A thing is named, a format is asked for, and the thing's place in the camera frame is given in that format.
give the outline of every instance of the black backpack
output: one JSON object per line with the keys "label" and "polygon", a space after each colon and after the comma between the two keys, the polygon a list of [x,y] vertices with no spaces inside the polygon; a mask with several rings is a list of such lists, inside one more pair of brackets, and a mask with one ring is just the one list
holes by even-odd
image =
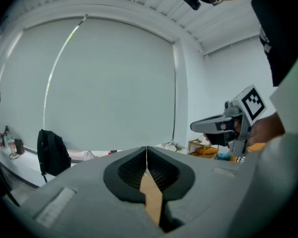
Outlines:
{"label": "black backpack", "polygon": [[45,182],[47,182],[46,173],[57,176],[71,167],[71,158],[62,138],[52,131],[40,130],[37,151]]}

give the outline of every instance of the light strip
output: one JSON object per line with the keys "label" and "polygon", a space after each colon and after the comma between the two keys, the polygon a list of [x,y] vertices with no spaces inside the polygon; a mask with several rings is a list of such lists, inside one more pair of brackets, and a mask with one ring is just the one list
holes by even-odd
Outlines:
{"label": "light strip", "polygon": [[48,98],[48,93],[49,93],[49,88],[50,88],[50,83],[51,83],[51,80],[52,80],[52,76],[53,76],[53,73],[54,73],[54,70],[55,70],[55,67],[56,67],[56,64],[58,63],[59,61],[59,58],[65,48],[65,46],[67,45],[67,43],[70,41],[71,37],[73,36],[73,34],[75,33],[75,31],[79,28],[79,26],[86,20],[87,18],[87,15],[84,16],[84,19],[74,28],[74,30],[71,32],[71,34],[68,36],[68,38],[66,39],[66,41],[64,42],[58,56],[56,57],[55,59],[55,62],[53,64],[53,67],[52,67],[52,71],[50,73],[50,76],[49,76],[49,80],[48,80],[48,84],[46,86],[46,91],[45,91],[45,97],[44,97],[44,108],[43,108],[43,129],[45,130],[45,109],[46,109],[46,100]]}

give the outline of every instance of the black t-shirt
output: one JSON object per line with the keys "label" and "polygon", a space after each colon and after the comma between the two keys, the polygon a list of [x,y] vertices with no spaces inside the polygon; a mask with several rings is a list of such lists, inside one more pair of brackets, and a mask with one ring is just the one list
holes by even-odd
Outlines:
{"label": "black t-shirt", "polygon": [[278,86],[298,57],[298,0],[252,0],[261,24],[264,46],[273,78]]}

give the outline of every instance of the ceiling panel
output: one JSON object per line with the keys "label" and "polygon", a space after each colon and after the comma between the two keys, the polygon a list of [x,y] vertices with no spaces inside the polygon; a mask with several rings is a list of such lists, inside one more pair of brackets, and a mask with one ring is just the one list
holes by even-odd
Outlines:
{"label": "ceiling panel", "polygon": [[[9,20],[38,6],[57,0],[17,0],[9,10]],[[226,1],[217,6],[203,3],[198,11],[183,0],[128,0],[161,13],[176,22],[202,46],[204,53],[229,45],[236,40],[256,35],[259,22],[250,0]]]}

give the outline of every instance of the person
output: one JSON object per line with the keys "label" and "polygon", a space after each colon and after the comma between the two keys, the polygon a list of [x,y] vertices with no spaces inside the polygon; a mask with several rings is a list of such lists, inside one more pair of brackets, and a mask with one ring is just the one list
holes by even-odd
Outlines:
{"label": "person", "polygon": [[[252,0],[251,4],[261,24],[260,41],[270,64],[273,86],[279,86],[298,58],[298,0]],[[238,121],[234,127],[239,133]],[[266,143],[284,133],[283,124],[274,113],[254,124],[248,145]]]}

